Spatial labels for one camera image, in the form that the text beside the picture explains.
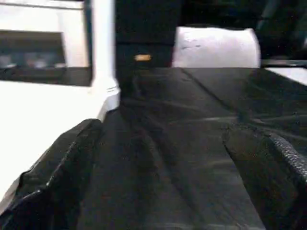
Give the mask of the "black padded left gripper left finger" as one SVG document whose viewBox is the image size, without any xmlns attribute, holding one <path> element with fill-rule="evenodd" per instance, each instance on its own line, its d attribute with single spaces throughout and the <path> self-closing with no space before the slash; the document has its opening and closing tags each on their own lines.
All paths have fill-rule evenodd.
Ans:
<svg viewBox="0 0 307 230">
<path fill-rule="evenodd" d="M 61 134 L 10 186 L 0 203 L 2 230 L 75 230 L 103 123 L 86 119 Z"/>
</svg>

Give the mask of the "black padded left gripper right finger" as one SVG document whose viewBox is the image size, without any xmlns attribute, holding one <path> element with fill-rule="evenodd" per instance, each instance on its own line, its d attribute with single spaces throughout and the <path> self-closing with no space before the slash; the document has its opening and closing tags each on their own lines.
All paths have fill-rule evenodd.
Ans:
<svg viewBox="0 0 307 230">
<path fill-rule="evenodd" d="M 283 137 L 230 126 L 223 145 L 268 230 L 307 228 L 307 159 Z"/>
</svg>

